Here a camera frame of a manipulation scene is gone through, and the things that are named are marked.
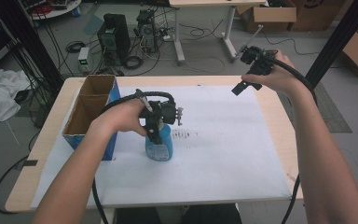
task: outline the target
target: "white desk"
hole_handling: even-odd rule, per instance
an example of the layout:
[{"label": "white desk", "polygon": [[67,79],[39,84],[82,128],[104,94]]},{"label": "white desk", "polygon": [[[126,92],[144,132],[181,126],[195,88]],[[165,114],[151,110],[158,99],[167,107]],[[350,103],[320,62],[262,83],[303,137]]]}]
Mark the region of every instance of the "white desk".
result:
[{"label": "white desk", "polygon": [[[118,77],[120,87],[142,86],[191,86],[191,85],[225,85],[234,87],[239,76],[217,77]],[[36,166],[23,167],[16,185],[6,204],[9,211],[30,211],[31,202],[39,184],[40,176],[56,137],[60,132],[64,117],[74,100],[76,91],[81,87],[84,78],[69,78],[65,81],[48,119],[37,138],[28,160],[38,160]],[[289,188],[292,189],[298,173],[296,163],[295,132],[287,118],[282,104],[274,91],[263,88],[255,92],[261,111],[268,125],[272,142],[281,161]]]},{"label": "white desk", "polygon": [[185,60],[185,54],[182,50],[182,44],[179,37],[179,9],[180,7],[207,7],[207,6],[229,6],[227,14],[227,26],[226,31],[222,33],[223,42],[225,43],[231,60],[236,57],[236,50],[232,46],[229,39],[232,21],[234,20],[235,8],[239,5],[258,5],[264,4],[263,0],[170,0],[172,7],[175,7],[175,35],[173,37],[173,43],[175,45],[176,55],[179,65],[183,64]]}]

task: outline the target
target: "white towel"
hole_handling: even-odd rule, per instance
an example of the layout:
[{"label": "white towel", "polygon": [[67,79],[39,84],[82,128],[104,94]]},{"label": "white towel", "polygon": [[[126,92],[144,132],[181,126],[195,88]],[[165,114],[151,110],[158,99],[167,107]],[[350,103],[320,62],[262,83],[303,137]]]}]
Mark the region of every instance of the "white towel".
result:
[{"label": "white towel", "polygon": [[17,92],[28,89],[30,81],[23,71],[0,70],[0,121],[15,115],[20,106],[14,101]]}]

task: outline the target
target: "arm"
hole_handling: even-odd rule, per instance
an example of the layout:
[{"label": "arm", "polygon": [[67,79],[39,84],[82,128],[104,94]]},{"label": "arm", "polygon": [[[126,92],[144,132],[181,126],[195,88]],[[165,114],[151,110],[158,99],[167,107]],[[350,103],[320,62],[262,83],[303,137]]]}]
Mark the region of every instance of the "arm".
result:
[{"label": "arm", "polygon": [[[291,66],[279,51],[278,60]],[[298,168],[309,223],[358,223],[358,187],[309,90],[275,66],[269,76],[243,75],[289,97],[295,115]]]},{"label": "arm", "polygon": [[146,135],[138,116],[139,100],[116,105],[95,119],[77,149],[61,168],[36,209],[33,223],[80,223],[93,178],[113,133],[136,131]]}]

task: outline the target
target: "desk leg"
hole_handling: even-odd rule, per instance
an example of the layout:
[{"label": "desk leg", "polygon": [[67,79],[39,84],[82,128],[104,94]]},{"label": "desk leg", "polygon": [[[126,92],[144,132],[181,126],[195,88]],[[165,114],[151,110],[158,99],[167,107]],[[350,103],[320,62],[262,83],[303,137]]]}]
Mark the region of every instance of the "desk leg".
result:
[{"label": "desk leg", "polygon": [[105,212],[107,222],[109,224],[115,224],[116,222],[114,221],[114,219],[115,219],[116,209],[115,208],[104,208],[103,211]]},{"label": "desk leg", "polygon": [[226,26],[226,32],[222,33],[223,42],[225,43],[228,52],[231,56],[231,60],[234,60],[237,54],[237,51],[232,46],[231,40],[229,39],[229,35],[231,32],[232,22],[234,20],[234,14],[235,14],[235,7],[229,7],[228,10],[228,17],[227,17],[227,26]]},{"label": "desk leg", "polygon": [[173,36],[173,44],[175,45],[178,64],[182,65],[185,63],[185,54],[183,53],[179,38],[179,9],[178,7],[175,9],[175,35]]}]

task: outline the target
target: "carpet mat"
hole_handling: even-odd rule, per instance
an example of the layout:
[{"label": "carpet mat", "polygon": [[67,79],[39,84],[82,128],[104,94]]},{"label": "carpet mat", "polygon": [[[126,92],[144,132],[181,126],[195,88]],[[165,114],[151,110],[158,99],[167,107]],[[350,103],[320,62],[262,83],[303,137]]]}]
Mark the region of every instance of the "carpet mat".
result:
[{"label": "carpet mat", "polygon": [[[330,133],[352,133],[350,126],[342,117],[336,104],[334,104],[322,83],[319,83],[318,86],[316,86],[315,94],[318,101],[319,111],[321,112]],[[281,93],[278,93],[278,96],[286,111],[287,117],[293,122],[294,114],[289,99]]]}]

